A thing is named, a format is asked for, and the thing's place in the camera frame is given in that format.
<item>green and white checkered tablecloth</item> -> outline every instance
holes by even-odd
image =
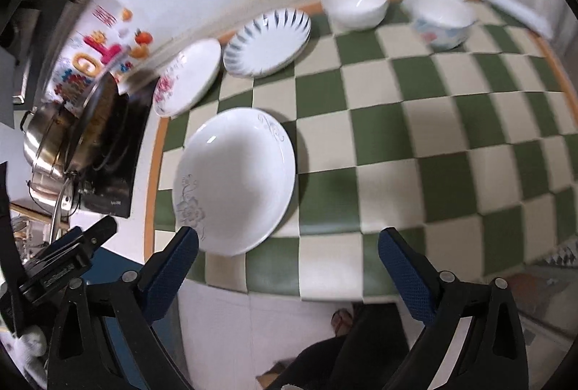
[[[437,269],[473,280],[521,265],[576,233],[578,134],[528,31],[482,3],[465,45],[432,53],[399,4],[376,30],[341,33],[311,17],[302,56],[263,79],[219,77],[170,121],[155,247],[174,235],[171,188],[186,138],[235,107],[276,117],[297,185],[259,247],[200,253],[189,278],[305,299],[395,294],[378,232],[395,226]]]

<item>person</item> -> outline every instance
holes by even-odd
[[[381,390],[409,352],[396,304],[355,305],[332,317],[336,336],[303,350],[267,387]]]

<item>round white plate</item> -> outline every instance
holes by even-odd
[[[248,22],[231,38],[223,64],[236,76],[270,75],[301,53],[310,33],[307,13],[293,8],[273,10]]]
[[[185,143],[172,193],[177,228],[194,228],[209,253],[245,253],[281,221],[295,173],[289,136],[272,116],[253,108],[219,113]]]
[[[180,51],[154,89],[154,112],[172,117],[190,110],[215,81],[220,64],[221,44],[216,39],[201,39]]]

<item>metal screw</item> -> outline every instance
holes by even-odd
[[[71,289],[78,289],[80,286],[82,286],[82,279],[79,277],[74,277],[68,282],[68,287]]]
[[[132,282],[133,280],[137,279],[139,273],[136,271],[126,271],[122,274],[122,281],[123,282]]]
[[[443,280],[443,282],[454,282],[456,280],[454,273],[451,273],[450,271],[442,271],[439,273],[439,278]]]
[[[497,277],[494,282],[495,282],[495,285],[497,287],[499,287],[500,289],[505,289],[508,287],[508,283],[506,282],[506,280],[502,279],[501,277]]]

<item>patterned fabric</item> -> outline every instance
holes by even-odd
[[[170,121],[155,243],[174,233],[171,188],[186,138],[218,112],[276,117],[297,159],[275,233],[233,258],[200,253],[189,277],[242,292],[374,300],[395,294],[378,232],[396,227],[438,269],[475,280],[533,261],[576,233],[578,134],[528,31],[482,3],[467,42],[432,53],[399,4],[376,30],[313,16],[294,64],[225,74]]]

